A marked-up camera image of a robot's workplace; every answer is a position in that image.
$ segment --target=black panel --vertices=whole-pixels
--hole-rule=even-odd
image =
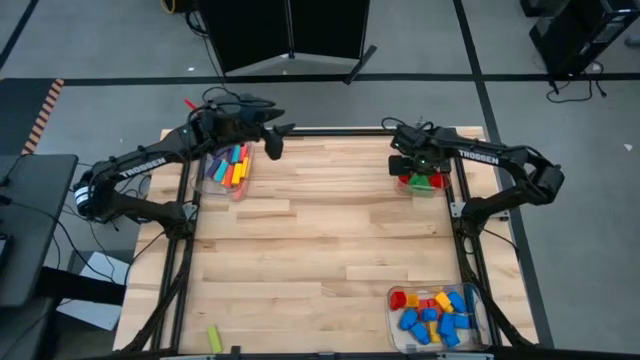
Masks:
[[[359,59],[369,0],[291,0],[297,53]]]
[[[198,1],[223,72],[289,51],[284,1]]]

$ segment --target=wooden table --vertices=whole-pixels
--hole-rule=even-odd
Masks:
[[[483,137],[481,127],[458,132]],[[180,353],[210,352],[213,324],[224,352],[232,345],[244,353],[394,351],[385,318],[389,288],[458,283],[460,273],[444,193],[398,195],[388,175],[389,142],[293,137],[279,161],[258,145],[244,201],[202,198]],[[472,196],[498,191],[493,167],[464,165]],[[155,171],[149,199],[174,200],[179,178],[178,165]],[[455,180],[453,186],[459,195]],[[492,219],[487,229],[511,238],[507,222]],[[136,251],[160,231],[144,225]],[[487,233],[480,238],[495,301],[537,341],[513,248]],[[134,265],[114,349],[154,309],[166,250],[161,239]],[[167,318],[164,346],[172,309]]]

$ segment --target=floor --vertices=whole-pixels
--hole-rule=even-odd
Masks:
[[[596,93],[589,102],[555,105],[545,99],[549,86],[544,81],[489,81],[487,107],[471,76],[468,44],[454,6],[458,1],[405,0],[399,6],[372,0],[367,31],[367,43],[379,50],[364,73],[449,74],[450,79],[229,88],[276,101],[287,110],[282,121],[300,126],[377,126],[384,116],[486,126],[487,119],[495,118],[503,142],[534,146],[562,164],[567,176],[554,204],[522,207],[554,345],[640,353],[635,341],[640,290],[634,286],[640,272],[635,259],[640,245],[634,239],[640,230],[634,216],[640,200],[635,186],[640,175],[640,145],[635,141],[640,82],[603,82],[606,99]],[[28,3],[0,2],[0,49]],[[544,72],[528,38],[535,20],[522,14],[518,1],[461,3],[482,74]],[[640,22],[599,58],[607,73],[640,73],[640,49],[623,44],[627,34],[640,34]],[[341,69],[345,66],[283,60],[251,74],[331,74],[344,72]],[[200,98],[207,88],[204,76],[215,73],[202,40],[188,30],[182,16],[165,14],[157,0],[40,0],[0,69],[5,78],[77,79],[76,84],[90,79],[84,84],[95,86],[68,81],[71,85],[63,88],[37,149],[39,154],[79,154],[85,163],[150,144],[160,129],[182,124],[187,111],[183,99]],[[167,85],[163,78],[168,77],[185,79]],[[120,86],[98,81],[110,78],[137,80]],[[136,85],[145,81],[157,84]],[[574,83],[562,96],[582,96],[586,90],[586,83]],[[625,144],[638,148],[629,151]],[[76,176],[82,170],[79,167]],[[137,188],[136,181],[132,188]],[[85,222],[67,215],[61,220],[81,250],[99,249]],[[124,219],[116,225],[119,231],[111,225],[94,226],[98,239],[109,251],[132,251],[138,227]],[[65,264],[70,249],[61,243]],[[47,262],[55,264],[54,250]],[[615,306],[607,306],[614,296]],[[83,346],[78,339],[82,337],[67,336],[61,343]],[[100,340],[91,346],[100,354],[109,350],[108,344]]]

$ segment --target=red block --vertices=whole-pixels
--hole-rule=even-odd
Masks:
[[[407,304],[407,295],[402,291],[394,291],[389,298],[389,307],[396,311]]]

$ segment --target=blue block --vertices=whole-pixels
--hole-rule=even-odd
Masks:
[[[417,323],[413,325],[411,330],[411,335],[413,335],[416,340],[422,345],[427,345],[431,342],[431,337],[429,336],[429,332],[423,323]]]
[[[414,309],[407,309],[400,318],[400,329],[409,330],[418,322],[418,312]]]
[[[231,163],[236,164],[240,159],[240,145],[236,145],[233,147],[233,157],[231,158]]]
[[[220,166],[218,167],[218,171],[216,171],[216,175],[213,177],[213,181],[222,182],[222,180],[224,179],[224,174],[227,172],[228,167],[229,164],[226,161],[221,162]]]
[[[451,313],[442,314],[440,323],[438,324],[438,334],[442,336],[450,336],[456,334],[456,329],[453,327],[455,323],[454,315]]]
[[[467,307],[464,306],[464,300],[462,300],[462,297],[460,296],[460,294],[458,294],[455,291],[452,291],[448,293],[447,296],[449,297],[449,300],[451,300],[451,305],[453,306],[453,309],[455,311],[467,312]]]
[[[218,170],[218,167],[220,167],[221,162],[222,160],[220,158],[213,159],[213,163],[211,163],[211,166],[209,166],[209,169],[207,169],[205,176],[212,178],[215,175],[216,170]]]
[[[469,328],[470,323],[469,323],[469,317],[467,315],[456,314],[454,316],[455,316],[455,319],[453,320],[453,326],[455,326],[456,329]]]
[[[448,347],[454,347],[460,344],[460,338],[458,338],[458,335],[455,332],[453,333],[453,335],[443,336],[442,338],[444,339],[444,342]]]
[[[422,309],[422,321],[436,321],[438,320],[438,312],[436,309]]]

